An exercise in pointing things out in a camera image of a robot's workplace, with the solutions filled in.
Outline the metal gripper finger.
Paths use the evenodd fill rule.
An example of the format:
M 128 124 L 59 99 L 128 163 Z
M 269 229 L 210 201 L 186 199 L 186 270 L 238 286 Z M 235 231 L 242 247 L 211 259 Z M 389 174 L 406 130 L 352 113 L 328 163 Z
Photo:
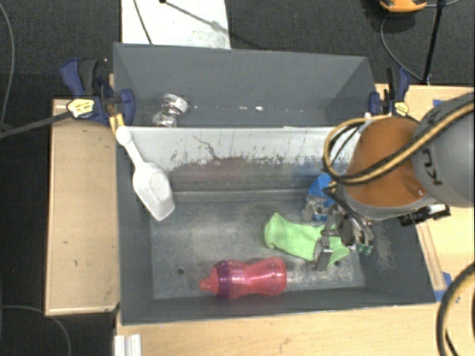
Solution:
M 330 238 L 321 237 L 315 244 L 314 249 L 314 267 L 316 271 L 326 271 L 330 264 L 333 250 L 330 247 Z
M 302 220 L 305 223 L 312 221 L 324 222 L 331 215 L 331 204 L 325 197 L 308 197 L 302 211 Z

